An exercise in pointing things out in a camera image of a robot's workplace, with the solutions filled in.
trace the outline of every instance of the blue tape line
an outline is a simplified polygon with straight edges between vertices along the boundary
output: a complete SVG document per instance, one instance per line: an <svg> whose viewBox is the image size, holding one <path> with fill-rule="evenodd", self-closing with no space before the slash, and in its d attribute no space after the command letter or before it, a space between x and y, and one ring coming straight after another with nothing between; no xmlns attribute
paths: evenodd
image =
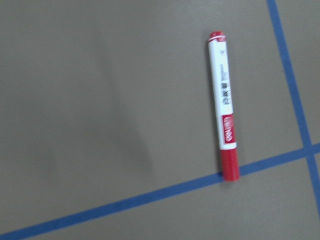
<svg viewBox="0 0 320 240"><path fill-rule="evenodd" d="M311 143L311 138L310 134L308 131L308 126L307 126L307 121L306 117L304 114L302 102L300 99L299 91L298 91L298 86L294 74L294 70L291 64L290 56L289 56L289 51L287 48L286 44L286 39L285 39L285 34L282 29L281 25L281 20L279 17L279 12L277 8L277 4L275 0L268 0L267 1L268 7L269 7L269 12L270 12L270 17L274 29L274 34L275 38L278 44L278 49L282 61L282 65L284 68L287 84L289 87L294 111L295 111L295 116L297 119L303 147L306 151L306 156L307 156L307 165L309 169L309 174L311 178L311 183L313 187L313 192L318 208L318 213L320 217L320 182L319 182L319 174L318 174L318 169L317 169L317 163L315 160L315 156L313 154L313 146Z"/></svg>
<svg viewBox="0 0 320 240"><path fill-rule="evenodd" d="M300 100L300 94L297 87L297 82L294 74L294 70L291 64L289 51L286 44L285 35L282 29L281 20L278 13L278 8L275 0L268 0L268 7L271 16L271 21L274 29L275 38L278 44L278 49L284 68L287 84L289 87L295 116L300 130L303 146L309 150L311 147L310 135L307 127L307 121L305 118L302 102Z"/></svg>
<svg viewBox="0 0 320 240"><path fill-rule="evenodd" d="M240 168L242 176L272 168L278 165L299 160L305 156L305 150L299 149L279 156L273 156L254 163L244 165ZM62 229L72 225L80 224L89 220L105 217L124 210L135 208L141 205L149 204L155 201L163 200L169 197L187 193L193 190L212 186L223 182L221 173L215 173L209 176L200 177L194 180L165 187L149 193L127 198L121 201L110 203L104 206L96 207L90 210L82 211L69 216L61 217L48 222L22 228L0 235L0 240L16 240L33 237L36 235L48 233L50 231Z"/></svg>
<svg viewBox="0 0 320 240"><path fill-rule="evenodd" d="M318 153L320 153L320 143L315 144L315 145L312 146L312 153L313 153L313 154L318 154Z"/></svg>
<svg viewBox="0 0 320 240"><path fill-rule="evenodd" d="M314 155L306 157L308 163L309 173L311 177L311 183L315 195L315 201L318 208L318 214L320 216L320 179L318 173L318 166Z"/></svg>

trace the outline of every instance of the marker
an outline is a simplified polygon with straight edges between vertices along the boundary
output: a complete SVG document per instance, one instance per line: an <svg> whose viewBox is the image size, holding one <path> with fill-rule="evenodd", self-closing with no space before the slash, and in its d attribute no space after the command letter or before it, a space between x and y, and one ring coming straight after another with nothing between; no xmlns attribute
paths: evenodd
<svg viewBox="0 0 320 240"><path fill-rule="evenodd" d="M227 44L224 32L212 32L208 40L208 45L222 174L225 181L237 181L240 178L240 173L229 78Z"/></svg>

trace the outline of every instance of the whiteboard marker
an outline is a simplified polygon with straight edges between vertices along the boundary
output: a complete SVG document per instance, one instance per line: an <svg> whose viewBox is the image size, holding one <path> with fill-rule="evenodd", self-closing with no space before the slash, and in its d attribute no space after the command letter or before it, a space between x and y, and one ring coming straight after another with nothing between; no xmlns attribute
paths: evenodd
<svg viewBox="0 0 320 240"><path fill-rule="evenodd" d="M226 181L237 181L240 173L224 32L212 32L208 44L222 174Z"/></svg>

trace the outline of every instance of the blue tape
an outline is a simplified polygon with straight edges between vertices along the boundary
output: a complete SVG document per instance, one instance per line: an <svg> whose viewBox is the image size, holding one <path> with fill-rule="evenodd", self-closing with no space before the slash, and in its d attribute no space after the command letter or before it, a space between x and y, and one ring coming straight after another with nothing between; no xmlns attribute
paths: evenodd
<svg viewBox="0 0 320 240"><path fill-rule="evenodd" d="M315 201L318 208L318 214L320 216L320 179L319 179L318 167L317 167L315 156L314 155L307 156L306 161L308 163L311 183L312 183L312 187L315 195Z"/></svg>
<svg viewBox="0 0 320 240"><path fill-rule="evenodd" d="M320 153L320 143L315 144L315 145L312 146L312 153L313 153L313 154L318 154L318 153Z"/></svg>
<svg viewBox="0 0 320 240"><path fill-rule="evenodd" d="M294 70L291 64L291 59L290 59L289 51L286 44L285 34L282 29L277 4L275 0L268 0L267 4L269 7L269 13L270 13L270 17L271 17L271 21L274 29L274 34L278 44L278 49L279 49L282 65L284 68L287 84L289 87L303 147L306 151L307 165L308 165L313 192L314 192L318 213L320 217L320 182L319 182L319 174L318 174L315 156L312 155L314 148L311 143L307 121L304 114L302 102L300 99Z"/></svg>
<svg viewBox="0 0 320 240"><path fill-rule="evenodd" d="M285 35L282 29L278 8L275 0L268 0L267 3L303 146L307 150L309 150L312 144L307 127L307 121L305 118L302 102L300 100L300 94L298 91L294 70L291 64Z"/></svg>
<svg viewBox="0 0 320 240"><path fill-rule="evenodd" d="M244 165L240 168L240 172L241 175L245 176L278 165L299 160L304 156L304 149L299 149L285 154L281 154L279 156L269 157L264 160ZM8 232L0 235L0 240L26 239L36 235L48 233L50 231L80 224L89 220L105 217L124 210L149 204L155 201L163 200L179 194L187 193L207 186L212 186L221 182L223 182L222 174L215 173L209 176L200 177L191 181L165 187L159 190L151 191L149 193L127 198L104 206L96 207L90 210L61 217L48 222L40 223L34 226L22 228L20 230Z"/></svg>

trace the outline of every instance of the red marker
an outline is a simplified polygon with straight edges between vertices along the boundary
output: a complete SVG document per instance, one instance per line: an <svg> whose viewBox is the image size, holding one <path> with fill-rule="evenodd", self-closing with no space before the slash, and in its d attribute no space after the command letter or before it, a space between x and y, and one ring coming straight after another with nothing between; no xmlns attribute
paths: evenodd
<svg viewBox="0 0 320 240"><path fill-rule="evenodd" d="M226 36L223 31L215 31L210 34L208 42L222 173L224 180L237 181L240 178L240 173Z"/></svg>

